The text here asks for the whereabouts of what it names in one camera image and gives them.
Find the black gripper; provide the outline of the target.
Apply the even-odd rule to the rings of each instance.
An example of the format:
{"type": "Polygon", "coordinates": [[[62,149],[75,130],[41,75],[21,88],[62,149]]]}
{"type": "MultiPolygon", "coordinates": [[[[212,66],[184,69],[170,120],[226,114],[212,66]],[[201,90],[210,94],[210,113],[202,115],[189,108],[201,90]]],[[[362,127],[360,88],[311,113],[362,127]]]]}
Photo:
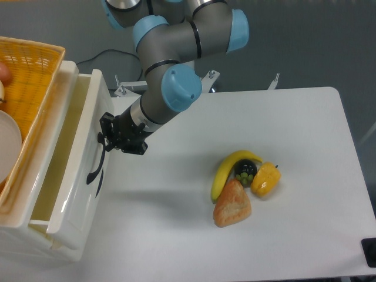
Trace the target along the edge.
{"type": "Polygon", "coordinates": [[[97,141],[103,146],[103,150],[110,152],[113,149],[121,150],[123,153],[144,155],[148,145],[145,139],[148,133],[145,131],[146,124],[141,122],[136,125],[130,113],[113,116],[105,112],[99,119],[102,132],[97,135],[97,141]]]}

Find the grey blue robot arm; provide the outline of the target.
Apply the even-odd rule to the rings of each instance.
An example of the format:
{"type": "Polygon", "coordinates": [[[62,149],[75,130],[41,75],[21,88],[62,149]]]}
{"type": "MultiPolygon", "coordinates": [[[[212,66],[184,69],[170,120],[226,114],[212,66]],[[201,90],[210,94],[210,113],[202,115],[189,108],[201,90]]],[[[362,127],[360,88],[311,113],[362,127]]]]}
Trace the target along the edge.
{"type": "Polygon", "coordinates": [[[249,41],[249,22],[226,1],[103,1],[115,29],[132,27],[147,91],[122,114],[105,113],[98,141],[142,155],[146,138],[188,109],[202,92],[189,62],[230,53],[249,41]]]}

